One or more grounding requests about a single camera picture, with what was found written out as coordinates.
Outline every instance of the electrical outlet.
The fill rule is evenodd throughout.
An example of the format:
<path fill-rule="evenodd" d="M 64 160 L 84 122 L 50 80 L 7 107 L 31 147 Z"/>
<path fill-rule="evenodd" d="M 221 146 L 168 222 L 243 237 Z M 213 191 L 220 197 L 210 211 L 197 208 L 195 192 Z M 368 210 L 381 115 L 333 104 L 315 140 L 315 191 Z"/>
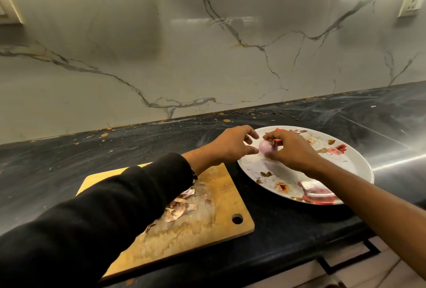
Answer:
<path fill-rule="evenodd" d="M 404 0 L 398 17 L 417 16 L 424 0 Z"/>
<path fill-rule="evenodd" d="M 0 24 L 22 23 L 22 19 L 13 5 L 12 0 L 0 0 L 0 8 Z"/>

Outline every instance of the black sweater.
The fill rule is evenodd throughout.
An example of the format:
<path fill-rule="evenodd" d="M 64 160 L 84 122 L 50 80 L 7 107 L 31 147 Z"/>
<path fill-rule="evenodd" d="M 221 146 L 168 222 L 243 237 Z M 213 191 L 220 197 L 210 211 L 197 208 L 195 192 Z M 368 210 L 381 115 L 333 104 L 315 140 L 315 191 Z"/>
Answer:
<path fill-rule="evenodd" d="M 177 153 L 104 179 L 0 237 L 0 287 L 94 285 L 192 183 Z"/>

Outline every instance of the plate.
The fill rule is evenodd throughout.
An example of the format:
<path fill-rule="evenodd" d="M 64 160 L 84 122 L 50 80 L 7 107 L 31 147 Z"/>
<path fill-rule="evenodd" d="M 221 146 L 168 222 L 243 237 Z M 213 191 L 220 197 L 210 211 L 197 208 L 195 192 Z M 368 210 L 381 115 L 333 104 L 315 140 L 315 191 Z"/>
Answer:
<path fill-rule="evenodd" d="M 253 139 L 252 146 L 258 148 L 260 141 L 263 140 L 263 135 L 276 129 L 300 132 L 300 135 L 309 141 L 320 156 L 369 183 L 374 183 L 374 173 L 367 160 L 348 144 L 326 133 L 288 125 L 263 127 L 256 129 L 259 139 Z M 267 159 L 261 153 L 244 156 L 238 161 L 238 164 L 253 181 L 277 195 L 314 205 L 343 204 L 322 183 L 307 177 L 302 172 L 285 167 L 280 162 Z"/>

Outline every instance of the marble countertop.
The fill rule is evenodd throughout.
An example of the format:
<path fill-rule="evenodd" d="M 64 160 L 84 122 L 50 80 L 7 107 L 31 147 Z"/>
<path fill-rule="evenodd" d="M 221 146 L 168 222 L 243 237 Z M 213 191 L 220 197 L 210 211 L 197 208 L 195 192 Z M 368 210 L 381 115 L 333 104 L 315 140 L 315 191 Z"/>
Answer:
<path fill-rule="evenodd" d="M 426 82 L 417 82 L 2 145 L 0 233 L 72 198 L 89 174 L 149 162 L 165 151 L 183 153 L 240 124 L 294 125 L 333 135 L 365 156 L 377 186 L 425 208 L 425 89 Z M 124 287 L 123 280 L 135 278 L 133 287 L 225 279 L 244 286 L 373 235 L 346 206 L 300 204 L 261 188 L 237 163 L 227 169 L 253 217 L 253 233 L 102 285 Z"/>

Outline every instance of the onion skin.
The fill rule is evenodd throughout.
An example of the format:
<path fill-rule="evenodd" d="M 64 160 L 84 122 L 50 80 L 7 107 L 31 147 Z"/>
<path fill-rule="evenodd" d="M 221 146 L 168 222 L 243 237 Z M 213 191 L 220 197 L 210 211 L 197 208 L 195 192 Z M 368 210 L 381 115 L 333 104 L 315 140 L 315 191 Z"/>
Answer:
<path fill-rule="evenodd" d="M 268 141 L 268 140 L 262 140 L 259 143 L 259 151 L 262 154 L 265 154 L 269 151 L 277 151 L 278 146 L 276 145 L 275 141 Z"/>

